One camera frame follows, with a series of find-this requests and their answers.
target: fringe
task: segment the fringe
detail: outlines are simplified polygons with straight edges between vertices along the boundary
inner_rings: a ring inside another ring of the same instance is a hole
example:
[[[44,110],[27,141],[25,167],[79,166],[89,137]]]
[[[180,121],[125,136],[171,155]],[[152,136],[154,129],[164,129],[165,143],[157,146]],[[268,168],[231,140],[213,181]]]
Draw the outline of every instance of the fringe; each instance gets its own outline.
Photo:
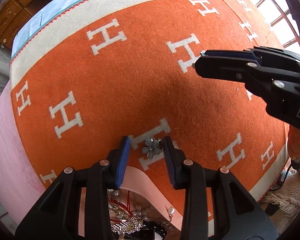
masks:
[[[300,211],[300,201],[293,197],[285,197],[280,193],[276,195],[271,193],[270,195],[267,195],[262,202],[279,205],[280,209],[289,217],[296,216]]]

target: orange fabric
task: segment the orange fabric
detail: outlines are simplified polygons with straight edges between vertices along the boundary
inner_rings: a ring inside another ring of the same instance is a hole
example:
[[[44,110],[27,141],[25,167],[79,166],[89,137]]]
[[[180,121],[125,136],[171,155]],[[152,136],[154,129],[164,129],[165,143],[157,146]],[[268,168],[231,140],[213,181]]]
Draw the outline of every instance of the orange fabric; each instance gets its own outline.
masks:
[[[184,47],[172,53],[166,43],[194,33],[200,43],[189,46],[196,56],[207,49],[281,45],[259,13],[248,16],[236,0],[209,2],[219,14],[203,17],[197,11],[202,6],[188,0],[153,0],[125,8],[86,26],[42,57],[11,92],[18,131],[36,173],[44,176],[54,170],[58,175],[66,166],[90,167],[116,148],[123,135],[137,137],[165,118],[171,132],[160,132],[155,138],[170,135],[188,158],[210,169],[231,163],[229,153],[219,161],[216,152],[240,133],[242,143],[234,147],[234,153],[238,156],[244,149],[245,158],[231,171],[250,190],[284,145],[284,123],[266,113],[261,98],[252,95],[249,100],[241,83],[203,79],[191,67],[183,73],[178,60],[188,60],[189,54]],[[98,33],[88,40],[87,32],[113,19],[120,26],[107,29],[110,38],[123,31],[127,39],[94,55],[91,46],[104,42],[104,38]],[[242,20],[249,21],[259,39],[251,42],[247,38],[248,30],[238,24]],[[16,93],[26,81],[24,95],[30,96],[31,106],[19,116],[21,103],[16,101]],[[83,126],[75,125],[59,139],[54,127],[64,121],[60,111],[52,119],[49,107],[66,99],[69,91],[76,103],[65,106],[67,116],[71,120],[80,112]],[[266,159],[261,161],[260,156],[271,141],[274,158],[263,170]],[[146,158],[141,153],[143,146],[139,143],[138,149],[131,149],[128,165],[143,170],[139,162],[139,158]],[[164,159],[144,172],[182,213],[184,192],[172,189]]]

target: black cable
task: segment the black cable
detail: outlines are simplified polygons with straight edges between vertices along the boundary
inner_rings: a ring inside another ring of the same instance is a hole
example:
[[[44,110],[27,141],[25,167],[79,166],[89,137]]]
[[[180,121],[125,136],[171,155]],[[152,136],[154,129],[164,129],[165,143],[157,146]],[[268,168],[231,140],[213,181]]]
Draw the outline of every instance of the black cable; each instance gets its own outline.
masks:
[[[277,191],[277,190],[281,189],[281,187],[283,186],[284,182],[286,181],[286,178],[288,177],[288,174],[289,174],[289,171],[290,171],[291,167],[292,167],[292,164],[290,164],[289,168],[287,169],[286,176],[284,176],[282,185],[280,187],[276,188],[276,189],[270,189],[269,191]]]

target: light blue fabric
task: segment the light blue fabric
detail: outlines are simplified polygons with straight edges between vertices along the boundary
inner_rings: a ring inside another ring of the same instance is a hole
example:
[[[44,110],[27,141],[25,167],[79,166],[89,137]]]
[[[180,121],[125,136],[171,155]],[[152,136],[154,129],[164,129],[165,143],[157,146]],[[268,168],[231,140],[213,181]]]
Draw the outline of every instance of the light blue fabric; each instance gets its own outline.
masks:
[[[13,40],[13,58],[22,47],[31,39],[42,27],[60,13],[81,2],[82,0],[53,0],[37,12],[17,33]]]

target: metal rivet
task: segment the metal rivet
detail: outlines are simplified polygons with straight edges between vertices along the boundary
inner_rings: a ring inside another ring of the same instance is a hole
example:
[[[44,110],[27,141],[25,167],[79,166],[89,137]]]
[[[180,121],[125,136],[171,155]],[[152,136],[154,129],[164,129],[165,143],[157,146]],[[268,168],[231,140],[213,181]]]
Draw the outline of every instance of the metal rivet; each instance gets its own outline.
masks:
[[[183,163],[184,163],[184,165],[191,166],[191,165],[193,164],[193,161],[190,160],[190,159],[185,159],[185,160],[183,161]]]
[[[280,80],[275,80],[273,83],[279,88],[284,88],[284,84]]]
[[[109,164],[109,161],[108,160],[101,160],[99,163],[100,163],[101,166],[107,166]]]
[[[242,74],[241,74],[241,73],[237,73],[237,74],[235,75],[235,77],[236,77],[237,79],[239,79],[239,80],[242,80]]]
[[[227,173],[229,173],[229,169],[227,167],[221,167],[220,172],[224,173],[224,174],[227,174]]]
[[[63,172],[66,174],[70,174],[73,171],[73,169],[71,167],[66,167]]]
[[[253,63],[253,62],[248,62],[248,63],[247,63],[247,66],[249,66],[249,67],[256,67],[257,64],[256,64],[256,63]]]

